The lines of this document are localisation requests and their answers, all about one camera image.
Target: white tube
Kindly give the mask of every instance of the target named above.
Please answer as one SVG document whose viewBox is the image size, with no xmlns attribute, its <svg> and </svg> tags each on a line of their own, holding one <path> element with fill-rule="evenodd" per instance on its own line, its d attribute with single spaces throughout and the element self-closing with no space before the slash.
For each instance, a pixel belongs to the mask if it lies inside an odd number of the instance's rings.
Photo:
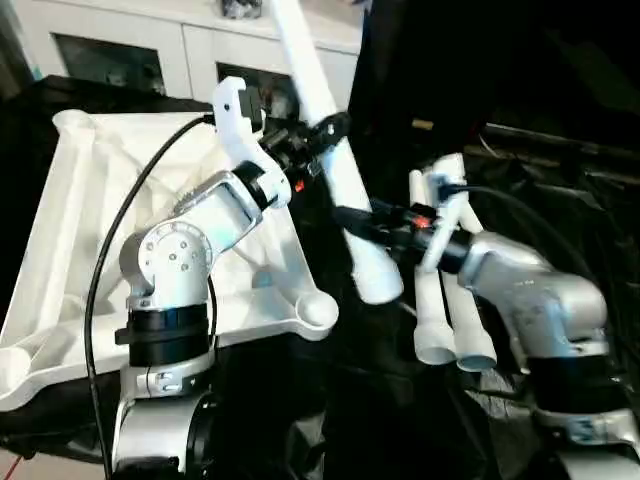
<svg viewBox="0 0 640 480">
<path fill-rule="evenodd" d="M 411 204 L 428 205 L 422 172 L 409 173 Z M 443 365 L 456 360 L 453 330 L 447 323 L 438 272 L 414 269 L 417 325 L 413 332 L 416 357 L 427 365 Z"/>
<path fill-rule="evenodd" d="M 464 183 L 464 161 L 462 154 L 452 153 L 440 158 L 434 165 L 429 175 L 425 193 L 430 205 L 438 208 L 438 229 L 433 234 L 431 244 L 427 249 L 420 268 L 426 272 L 435 272 L 442 258 L 453 231 L 458 226 L 460 212 L 465 203 L 468 203 L 469 194 L 467 192 L 457 193 L 448 198 L 445 202 L 440 202 L 437 191 L 432 186 L 437 184 L 438 179 L 444 178 L 450 183 Z"/>
<path fill-rule="evenodd" d="M 282 45 L 287 55 L 303 115 L 315 125 L 337 112 L 327 78 L 316 53 L 298 0 L 272 0 Z M 322 156 L 327 185 L 335 205 L 371 210 L 353 152 L 347 139 Z M 360 298 L 369 304 L 394 300 L 402 293 L 397 265 L 384 249 L 344 232 L 353 259 L 353 279 Z"/>
<path fill-rule="evenodd" d="M 442 274 L 449 317 L 453 325 L 458 368 L 481 372 L 496 366 L 496 351 L 491 336 L 480 320 L 473 294 L 458 285 L 455 275 Z"/>
<path fill-rule="evenodd" d="M 438 161 L 444 168 L 444 174 L 449 181 L 461 182 L 464 180 L 464 163 L 462 155 L 451 155 Z M 425 183 L 427 198 L 433 198 L 429 192 L 429 183 Z M 478 233 L 482 230 L 482 225 L 476 217 L 475 212 L 469 205 L 467 197 L 462 203 L 455 205 L 454 211 L 447 210 L 450 216 L 449 225 L 456 225 L 458 220 L 465 230 Z M 480 372 L 496 366 L 496 352 L 493 347 L 491 336 L 485 331 L 480 320 L 478 307 L 473 294 L 458 285 L 455 275 L 443 273 L 442 284 L 447 297 L 449 308 L 449 318 L 453 325 L 453 336 L 455 339 L 455 350 L 458 357 L 458 367 L 467 372 Z"/>
</svg>

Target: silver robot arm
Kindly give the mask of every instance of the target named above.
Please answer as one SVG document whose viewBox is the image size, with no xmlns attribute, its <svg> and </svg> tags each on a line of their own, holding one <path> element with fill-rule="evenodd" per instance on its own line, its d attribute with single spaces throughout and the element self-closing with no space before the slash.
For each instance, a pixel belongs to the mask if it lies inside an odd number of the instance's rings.
<svg viewBox="0 0 640 480">
<path fill-rule="evenodd" d="M 352 234 L 420 263 L 437 232 L 436 211 L 373 203 L 373 214 L 339 207 L 334 217 Z M 497 307 L 512 351 L 528 374 L 534 418 L 549 444 L 558 452 L 625 445 L 640 460 L 635 417 L 609 358 L 605 300 L 593 283 L 558 272 L 530 247 L 486 231 L 454 231 L 438 268 Z M 593 452 L 560 458 L 572 466 L 576 458 L 585 460 L 573 470 L 578 471 L 590 464 Z M 618 459 L 607 453 L 602 458 L 610 461 L 610 478 L 629 478 L 616 476 L 626 467 L 618 468 Z M 635 472 L 640 475 L 640 468 Z"/>
<path fill-rule="evenodd" d="M 605 300 L 593 283 L 489 232 L 473 237 L 458 281 L 500 312 L 551 442 L 625 444 L 640 460 L 636 421 L 608 356 Z"/>
<path fill-rule="evenodd" d="M 264 210 L 289 203 L 291 185 L 320 173 L 319 156 L 348 130 L 348 117 L 338 113 L 313 128 L 301 124 L 258 141 L 259 102 L 257 90 L 240 78 L 228 77 L 216 88 L 218 138 L 237 167 L 214 174 L 166 220 L 131 235 L 120 252 L 131 295 L 127 327 L 116 332 L 116 343 L 129 346 L 129 363 L 120 375 L 115 476 L 140 469 L 206 476 L 215 410 L 208 276 L 216 259 L 262 221 Z"/>
</svg>

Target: black wire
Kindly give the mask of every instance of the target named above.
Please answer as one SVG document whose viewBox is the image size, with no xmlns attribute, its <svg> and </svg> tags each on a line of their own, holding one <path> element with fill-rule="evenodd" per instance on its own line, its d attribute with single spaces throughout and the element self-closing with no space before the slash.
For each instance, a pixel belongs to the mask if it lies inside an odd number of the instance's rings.
<svg viewBox="0 0 640 480">
<path fill-rule="evenodd" d="M 213 280 L 211 275 L 207 277 L 207 287 L 209 288 L 209 297 L 211 297 L 211 332 L 209 333 L 209 345 L 213 345 L 213 349 L 218 348 L 218 337 L 216 337 L 216 326 L 218 324 L 218 303 L 216 301 L 216 291 L 213 288 Z"/>
<path fill-rule="evenodd" d="M 484 193 L 486 195 L 491 195 L 495 198 L 502 200 L 513 206 L 520 213 L 526 215 L 531 223 L 533 223 L 537 228 L 544 231 L 556 244 L 560 247 L 568 256 L 568 258 L 573 263 L 573 267 L 575 269 L 576 274 L 595 282 L 595 277 L 591 270 L 587 266 L 584 258 L 576 252 L 575 248 L 571 246 L 571 244 L 564 238 L 558 230 L 556 230 L 547 220 L 545 220 L 538 212 L 533 210 L 524 202 L 518 200 L 513 195 L 510 195 L 506 192 L 496 190 L 490 187 L 482 187 L 479 185 L 444 185 L 441 187 L 444 189 L 444 193 L 453 194 L 456 192 L 476 192 L 476 193 Z"/>
<path fill-rule="evenodd" d="M 113 474 L 111 468 L 111 453 L 109 444 L 107 443 L 107 437 L 105 435 L 104 426 L 102 425 L 102 417 L 101 417 L 101 407 L 100 407 L 100 394 L 98 392 L 98 384 L 96 382 L 96 365 L 95 359 L 93 357 L 93 343 L 91 339 L 92 333 L 92 322 L 93 322 L 93 308 L 96 301 L 96 293 L 98 290 L 98 283 L 100 281 L 100 275 L 102 274 L 102 268 L 104 267 L 104 262 L 107 259 L 107 253 L 109 252 L 109 247 L 111 246 L 111 242 L 113 242 L 113 237 L 122 223 L 122 219 L 124 218 L 127 210 L 133 203 L 133 199 L 136 194 L 144 184 L 145 180 L 151 173 L 153 167 L 156 166 L 158 161 L 162 158 L 162 156 L 171 148 L 171 146 L 178 141 L 180 137 L 182 137 L 185 133 L 191 130 L 193 127 L 200 123 L 212 123 L 213 116 L 212 115 L 204 115 L 202 117 L 191 120 L 184 127 L 174 133 L 169 140 L 165 142 L 160 150 L 156 152 L 156 154 L 151 158 L 147 166 L 144 167 L 142 172 L 140 172 L 140 176 L 131 187 L 131 190 L 125 197 L 122 205 L 120 206 L 120 210 L 116 214 L 113 219 L 113 223 L 109 227 L 109 231 L 105 235 L 104 242 L 102 244 L 102 248 L 100 249 L 100 254 L 98 255 L 98 260 L 96 262 L 96 268 L 93 271 L 93 276 L 91 277 L 91 284 L 89 285 L 89 292 L 87 293 L 87 307 L 84 313 L 84 357 L 87 365 L 87 374 L 89 376 L 89 387 L 91 389 L 91 400 L 93 402 L 93 410 L 96 416 L 96 426 L 98 428 L 98 439 L 100 441 L 100 450 L 102 453 L 102 463 L 104 466 L 104 476 L 106 480 L 110 480 Z"/>
</svg>

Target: cabinet door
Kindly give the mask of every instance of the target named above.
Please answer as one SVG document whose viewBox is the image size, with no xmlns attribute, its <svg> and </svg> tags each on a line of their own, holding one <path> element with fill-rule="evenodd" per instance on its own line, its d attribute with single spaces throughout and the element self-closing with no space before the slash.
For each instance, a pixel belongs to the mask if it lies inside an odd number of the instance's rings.
<svg viewBox="0 0 640 480">
<path fill-rule="evenodd" d="M 284 49 L 277 40 L 192 26 L 184 27 L 184 39 L 196 100 L 211 103 L 220 64 L 276 74 L 291 73 Z M 318 49 L 318 55 L 336 104 L 344 110 L 349 105 L 358 57 L 325 49 Z"/>
<path fill-rule="evenodd" d="M 191 97 L 180 24 L 56 2 L 16 5 L 43 75 Z"/>
</svg>

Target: white cabinet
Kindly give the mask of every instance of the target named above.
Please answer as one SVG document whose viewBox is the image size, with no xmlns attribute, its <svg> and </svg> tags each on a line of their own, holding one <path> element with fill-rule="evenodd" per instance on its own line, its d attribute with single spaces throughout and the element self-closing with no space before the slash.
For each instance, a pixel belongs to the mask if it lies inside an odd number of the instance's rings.
<svg viewBox="0 0 640 480">
<path fill-rule="evenodd" d="M 218 64 L 285 75 L 291 73 L 284 49 L 276 39 L 189 25 L 183 28 L 191 89 L 196 100 L 211 102 L 213 88 L 218 82 Z M 318 48 L 318 55 L 338 108 L 346 109 L 357 55 L 325 48 Z"/>
<path fill-rule="evenodd" d="M 259 19 L 230 20 L 212 0 L 11 1 L 25 47 L 43 76 L 70 76 L 210 103 L 218 64 L 290 74 L 268 8 Z M 300 2 L 336 104 L 346 109 L 362 10 L 338 0 Z"/>
<path fill-rule="evenodd" d="M 192 96 L 180 23 L 53 1 L 14 5 L 42 75 L 148 82 L 172 97 Z"/>
</svg>

